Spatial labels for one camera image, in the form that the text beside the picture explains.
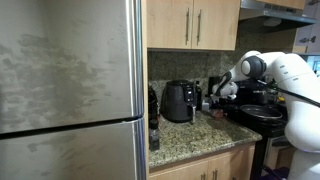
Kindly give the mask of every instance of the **range hood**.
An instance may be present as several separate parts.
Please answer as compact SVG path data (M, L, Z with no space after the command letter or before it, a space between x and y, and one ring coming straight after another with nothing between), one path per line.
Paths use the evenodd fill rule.
M241 0L239 30L270 33L299 28L316 23L303 16L303 11L255 0Z

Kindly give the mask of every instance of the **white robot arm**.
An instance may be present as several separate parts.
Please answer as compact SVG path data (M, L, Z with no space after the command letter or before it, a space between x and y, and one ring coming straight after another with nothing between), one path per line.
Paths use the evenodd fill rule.
M320 102L320 82L300 56L249 51L213 86L213 93L234 95L238 89L234 82L264 75L271 75L279 89L289 92L283 93L289 118L285 135L298 150L288 179L320 179L320 107L313 103Z

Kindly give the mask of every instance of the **freezer door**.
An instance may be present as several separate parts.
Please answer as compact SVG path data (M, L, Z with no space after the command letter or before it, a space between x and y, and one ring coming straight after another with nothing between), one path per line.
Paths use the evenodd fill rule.
M0 133L142 110L139 0L1 0Z
M143 180L143 120L0 141L1 180Z

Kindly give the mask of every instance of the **bottle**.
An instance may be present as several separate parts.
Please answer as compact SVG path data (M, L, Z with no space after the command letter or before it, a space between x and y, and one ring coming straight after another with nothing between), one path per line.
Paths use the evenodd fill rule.
M159 105L155 90L149 85L148 90L148 112L149 121L151 119L159 119Z
M202 95L202 90L200 88L199 81L196 81L196 96L197 96L197 105L196 105L197 107L196 107L196 110L197 111L201 110L201 106L202 106L201 95Z
M160 149L160 133L158 120L149 121L149 150L156 151Z

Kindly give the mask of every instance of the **tile backsplash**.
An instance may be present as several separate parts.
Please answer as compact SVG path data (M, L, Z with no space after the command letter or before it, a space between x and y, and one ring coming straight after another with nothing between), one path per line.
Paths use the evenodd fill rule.
M166 82L174 79L200 81L202 94L207 93L210 76L230 70L250 50L262 52L261 34L238 32L235 51L148 51L148 80L161 99Z

